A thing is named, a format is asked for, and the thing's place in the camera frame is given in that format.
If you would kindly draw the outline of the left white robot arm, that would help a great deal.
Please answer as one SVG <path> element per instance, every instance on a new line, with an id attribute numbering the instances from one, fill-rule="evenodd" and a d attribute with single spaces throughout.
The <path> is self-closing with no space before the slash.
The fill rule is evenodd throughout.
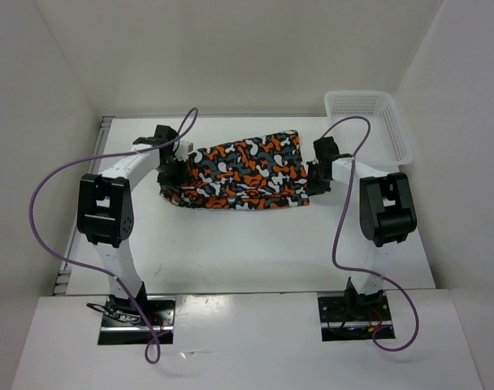
<path id="1" fill-rule="evenodd" d="M 193 143 L 179 141 L 178 136 L 173 128 L 158 125 L 153 136 L 137 138 L 114 165 L 80 180 L 76 226 L 108 273 L 108 301 L 98 309 L 115 321 L 137 325 L 148 318 L 145 284 L 129 244 L 134 228 L 132 191 L 153 171 L 168 184 L 180 182 Z"/>

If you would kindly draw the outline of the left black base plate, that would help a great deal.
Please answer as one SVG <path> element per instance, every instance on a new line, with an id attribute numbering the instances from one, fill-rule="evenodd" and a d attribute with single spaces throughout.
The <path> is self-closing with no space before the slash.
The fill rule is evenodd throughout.
<path id="1" fill-rule="evenodd" d="M 98 345 L 147 345 L 153 338 L 149 328 L 139 315 L 110 314 L 104 306 L 93 304 L 102 313 L 97 340 Z M 174 297 L 153 297 L 149 301 L 146 315 L 158 335 L 161 345 L 172 345 L 174 339 L 176 299 Z"/>

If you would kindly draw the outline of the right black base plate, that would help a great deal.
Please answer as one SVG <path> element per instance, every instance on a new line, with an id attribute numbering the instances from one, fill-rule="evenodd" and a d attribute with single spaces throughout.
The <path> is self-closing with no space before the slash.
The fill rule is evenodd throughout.
<path id="1" fill-rule="evenodd" d="M 317 297 L 318 315 L 323 342 L 395 339 L 388 299 L 357 313 L 348 309 L 342 292 L 320 293 Z"/>

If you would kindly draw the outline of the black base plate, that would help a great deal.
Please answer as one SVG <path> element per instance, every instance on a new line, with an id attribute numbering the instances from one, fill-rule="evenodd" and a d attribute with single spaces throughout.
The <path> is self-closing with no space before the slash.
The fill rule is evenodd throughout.
<path id="1" fill-rule="evenodd" d="M 147 345 L 153 338 L 149 328 L 139 315 L 110 314 L 104 306 L 93 304 L 102 313 L 97 340 L 98 345 Z M 172 345 L 174 339 L 176 299 L 174 297 L 153 297 L 149 301 L 146 315 L 158 335 L 161 345 Z"/>
<path id="2" fill-rule="evenodd" d="M 395 339 L 388 299 L 357 313 L 348 309 L 342 292 L 320 293 L 317 297 L 318 315 L 323 342 Z"/>

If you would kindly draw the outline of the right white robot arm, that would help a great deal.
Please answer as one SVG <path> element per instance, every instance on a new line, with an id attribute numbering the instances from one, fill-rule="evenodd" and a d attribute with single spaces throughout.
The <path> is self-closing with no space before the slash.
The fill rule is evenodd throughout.
<path id="1" fill-rule="evenodd" d="M 349 273 L 343 307 L 351 319 L 362 319 L 382 301 L 384 279 L 398 245 L 417 227 L 417 216 L 404 173 L 387 173 L 358 162 L 354 154 L 342 154 L 331 136 L 314 142 L 316 161 L 308 164 L 309 195 L 331 190 L 331 182 L 348 186 L 334 235 L 332 262 Z M 344 266 L 337 258 L 340 236 L 351 198 L 357 194 L 358 220 L 369 249 L 363 266 Z"/>

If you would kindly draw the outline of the white plastic basket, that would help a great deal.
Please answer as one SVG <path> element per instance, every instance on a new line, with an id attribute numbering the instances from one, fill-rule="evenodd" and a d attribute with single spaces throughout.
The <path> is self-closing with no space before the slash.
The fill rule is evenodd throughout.
<path id="1" fill-rule="evenodd" d="M 399 167 L 413 162 L 406 128 L 391 94 L 381 91 L 343 90 L 324 95 L 330 131 L 340 150 L 357 152 L 357 160 L 376 168 Z"/>

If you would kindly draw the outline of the orange camouflage shorts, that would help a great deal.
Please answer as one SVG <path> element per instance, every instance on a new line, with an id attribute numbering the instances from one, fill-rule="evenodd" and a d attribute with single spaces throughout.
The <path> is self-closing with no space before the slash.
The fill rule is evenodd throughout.
<path id="1" fill-rule="evenodd" d="M 310 203 L 297 131 L 196 149 L 173 173 L 159 173 L 160 194 L 189 209 L 272 210 Z"/>

